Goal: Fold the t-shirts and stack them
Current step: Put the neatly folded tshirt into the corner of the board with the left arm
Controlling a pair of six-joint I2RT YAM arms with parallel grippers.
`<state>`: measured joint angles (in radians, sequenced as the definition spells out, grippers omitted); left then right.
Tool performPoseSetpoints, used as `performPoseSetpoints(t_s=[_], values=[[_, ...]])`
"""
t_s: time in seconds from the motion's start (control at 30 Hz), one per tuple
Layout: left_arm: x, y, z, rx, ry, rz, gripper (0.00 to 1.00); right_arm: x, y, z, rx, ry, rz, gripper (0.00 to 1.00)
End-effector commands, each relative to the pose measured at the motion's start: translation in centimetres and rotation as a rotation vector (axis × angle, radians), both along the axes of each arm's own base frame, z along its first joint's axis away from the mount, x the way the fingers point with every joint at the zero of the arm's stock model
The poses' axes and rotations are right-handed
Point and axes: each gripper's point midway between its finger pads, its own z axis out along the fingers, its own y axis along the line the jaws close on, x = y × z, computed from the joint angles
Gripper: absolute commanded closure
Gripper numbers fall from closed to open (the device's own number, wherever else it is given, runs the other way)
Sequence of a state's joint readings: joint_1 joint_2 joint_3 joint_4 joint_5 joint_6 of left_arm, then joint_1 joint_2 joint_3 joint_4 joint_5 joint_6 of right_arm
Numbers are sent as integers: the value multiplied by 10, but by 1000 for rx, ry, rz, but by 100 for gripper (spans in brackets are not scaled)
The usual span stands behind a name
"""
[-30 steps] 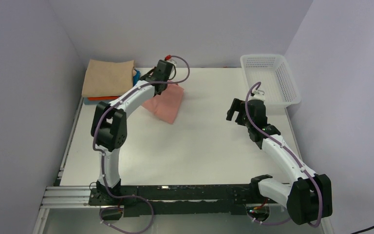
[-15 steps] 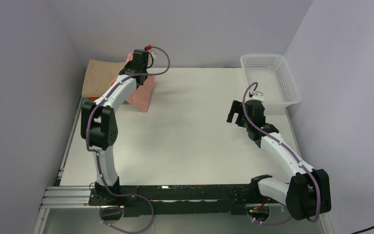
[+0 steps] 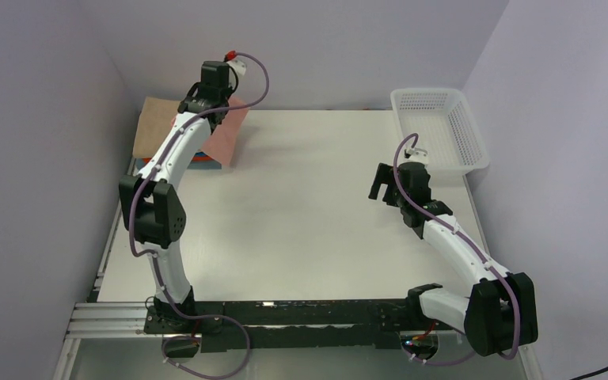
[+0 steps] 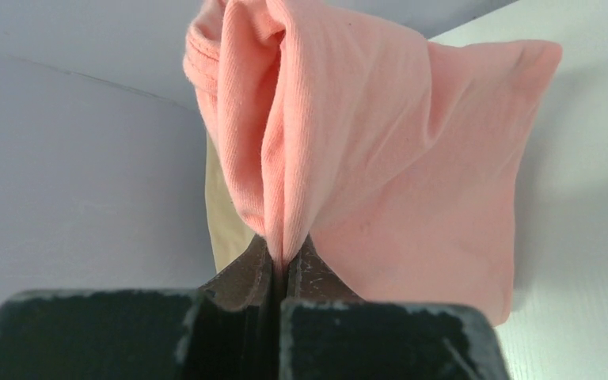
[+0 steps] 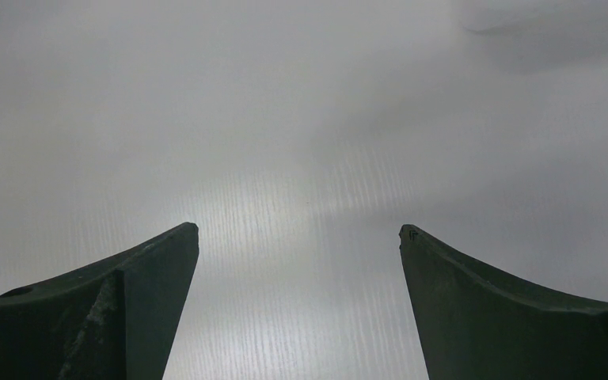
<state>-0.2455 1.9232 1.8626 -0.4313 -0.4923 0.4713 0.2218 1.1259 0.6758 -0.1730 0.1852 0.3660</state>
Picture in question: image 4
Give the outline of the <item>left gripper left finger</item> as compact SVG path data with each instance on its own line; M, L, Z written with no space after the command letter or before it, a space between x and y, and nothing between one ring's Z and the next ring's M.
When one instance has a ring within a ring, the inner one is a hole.
M255 237L196 289L15 294L0 305L0 379L269 379L272 283Z

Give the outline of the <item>pink t shirt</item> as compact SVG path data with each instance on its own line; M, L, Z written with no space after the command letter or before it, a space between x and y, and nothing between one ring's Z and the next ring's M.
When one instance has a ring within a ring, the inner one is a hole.
M183 67L243 223L359 296L511 312L515 183L562 48L453 47L321 1L207 1Z

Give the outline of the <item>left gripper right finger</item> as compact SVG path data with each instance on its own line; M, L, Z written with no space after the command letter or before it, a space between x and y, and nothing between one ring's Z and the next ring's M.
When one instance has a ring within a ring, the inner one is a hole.
M495 379L496 334L470 306L361 299L306 240L280 305L281 379Z

